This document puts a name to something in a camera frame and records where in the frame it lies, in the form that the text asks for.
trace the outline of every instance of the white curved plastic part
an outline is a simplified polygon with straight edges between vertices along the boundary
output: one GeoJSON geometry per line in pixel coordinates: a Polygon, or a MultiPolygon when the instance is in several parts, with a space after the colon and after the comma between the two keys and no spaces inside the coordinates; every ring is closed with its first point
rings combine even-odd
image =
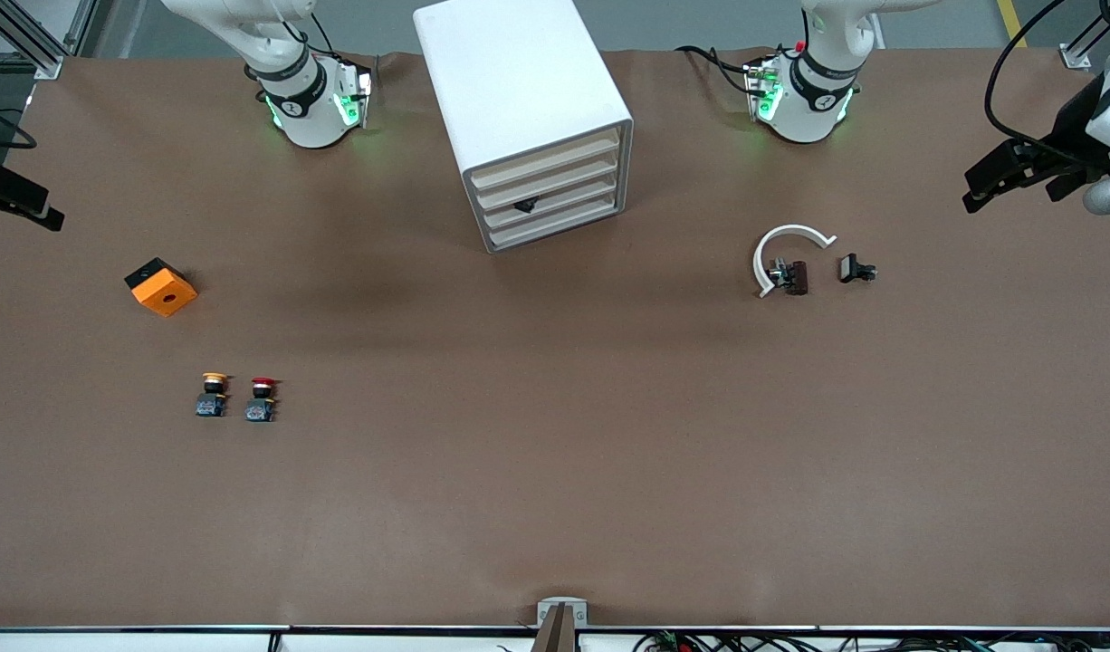
{"type": "Polygon", "coordinates": [[[760,239],[760,243],[757,244],[757,252],[753,254],[753,273],[757,275],[757,283],[760,283],[760,298],[768,297],[768,293],[773,292],[776,287],[765,269],[764,252],[765,244],[778,235],[804,235],[817,243],[817,247],[820,249],[827,248],[828,244],[837,241],[837,235],[829,235],[827,238],[820,231],[817,231],[816,228],[805,227],[803,223],[786,223],[786,225],[774,228],[774,230],[765,233],[765,237],[760,239]]]}

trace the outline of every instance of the metal bracket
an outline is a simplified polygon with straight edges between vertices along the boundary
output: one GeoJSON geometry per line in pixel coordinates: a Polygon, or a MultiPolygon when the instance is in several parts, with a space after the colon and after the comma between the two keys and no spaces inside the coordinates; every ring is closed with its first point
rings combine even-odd
{"type": "Polygon", "coordinates": [[[587,626],[587,600],[582,598],[544,598],[539,600],[537,613],[537,626],[543,626],[543,622],[547,619],[547,613],[554,608],[558,608],[559,604],[566,604],[567,609],[571,610],[572,615],[572,626],[573,629],[583,629],[587,626]]]}
{"type": "Polygon", "coordinates": [[[1069,70],[1090,70],[1090,56],[1086,52],[1081,56],[1073,53],[1069,49],[1069,42],[1059,43],[1059,54],[1069,70]]]}
{"type": "Polygon", "coordinates": [[[50,69],[37,69],[37,74],[32,78],[37,81],[51,81],[60,78],[60,70],[63,69],[63,57],[56,58],[56,67],[50,69]]]}
{"type": "Polygon", "coordinates": [[[587,602],[578,598],[547,598],[538,602],[538,634],[531,652],[576,652],[576,630],[587,625],[587,602]]]}
{"type": "Polygon", "coordinates": [[[37,67],[37,79],[56,79],[60,59],[70,54],[18,0],[0,0],[0,37],[37,67]]]}

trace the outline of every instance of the gray floor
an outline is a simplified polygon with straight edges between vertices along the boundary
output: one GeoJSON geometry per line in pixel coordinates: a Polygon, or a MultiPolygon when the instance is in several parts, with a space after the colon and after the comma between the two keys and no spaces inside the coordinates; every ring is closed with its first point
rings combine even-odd
{"type": "MultiPolygon", "coordinates": [[[[356,53],[418,52],[411,13],[434,0],[321,0],[317,16],[336,49],[356,53]]],[[[774,46],[800,38],[795,0],[576,0],[602,50],[720,50],[774,46]]],[[[120,0],[99,56],[224,57],[229,47],[168,12],[159,0],[120,0]]],[[[1006,30],[993,0],[945,0],[918,12],[881,17],[890,48],[1000,48],[1006,30]]],[[[312,24],[300,26],[306,32],[312,24]]]]}

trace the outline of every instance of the electronic components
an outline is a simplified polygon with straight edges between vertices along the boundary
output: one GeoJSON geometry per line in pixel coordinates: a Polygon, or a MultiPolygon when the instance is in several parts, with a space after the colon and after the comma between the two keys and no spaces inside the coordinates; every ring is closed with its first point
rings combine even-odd
{"type": "Polygon", "coordinates": [[[848,283],[860,278],[862,281],[877,280],[877,268],[872,264],[861,264],[857,262],[857,254],[849,254],[841,259],[840,281],[848,283]]]}
{"type": "Polygon", "coordinates": [[[783,258],[774,261],[774,267],[769,269],[768,277],[778,288],[793,297],[804,297],[808,294],[808,265],[804,260],[793,261],[793,264],[784,263],[783,258]]]}
{"type": "MultiPolygon", "coordinates": [[[[803,225],[803,223],[785,223],[784,225],[774,228],[774,230],[765,233],[764,238],[760,239],[760,242],[757,243],[757,251],[755,251],[753,254],[753,273],[757,278],[757,283],[760,284],[760,298],[768,297],[768,293],[771,292],[771,290],[774,290],[776,285],[778,285],[778,283],[776,283],[776,281],[774,280],[774,273],[765,269],[765,261],[764,261],[765,244],[767,244],[769,240],[778,235],[800,235],[803,238],[807,238],[808,240],[813,240],[813,242],[817,243],[817,247],[819,247],[820,249],[827,248],[828,244],[833,244],[834,241],[837,241],[837,235],[827,237],[820,231],[817,231],[816,228],[805,227],[803,225]]],[[[800,272],[803,273],[804,272],[803,262],[798,261],[793,263],[793,265],[795,267],[798,263],[800,265],[800,272]]],[[[784,260],[778,259],[776,260],[776,268],[774,268],[774,270],[786,267],[787,265],[784,265],[784,260]]],[[[793,275],[795,275],[795,273],[798,273],[796,269],[794,269],[793,275]]],[[[790,293],[804,294],[807,292],[808,292],[808,279],[807,277],[805,277],[804,292],[790,292],[790,293]]]]}
{"type": "Polygon", "coordinates": [[[273,391],[278,388],[278,381],[258,377],[253,379],[253,398],[245,404],[245,421],[268,422],[273,421],[273,391]]]}
{"type": "Polygon", "coordinates": [[[196,417],[224,417],[229,377],[210,371],[203,379],[204,392],[196,397],[196,417]]]}

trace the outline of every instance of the black clip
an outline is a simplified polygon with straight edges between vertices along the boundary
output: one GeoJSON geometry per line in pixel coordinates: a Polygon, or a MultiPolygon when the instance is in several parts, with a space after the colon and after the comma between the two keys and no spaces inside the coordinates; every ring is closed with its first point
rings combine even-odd
{"type": "Polygon", "coordinates": [[[63,227],[63,213],[47,203],[47,189],[1,164],[0,211],[30,219],[49,231],[63,227]]]}
{"type": "Polygon", "coordinates": [[[877,268],[872,264],[861,264],[857,262],[857,254],[849,254],[841,259],[840,278],[841,283],[856,281],[858,278],[862,281],[874,281],[877,280],[877,268]]]}

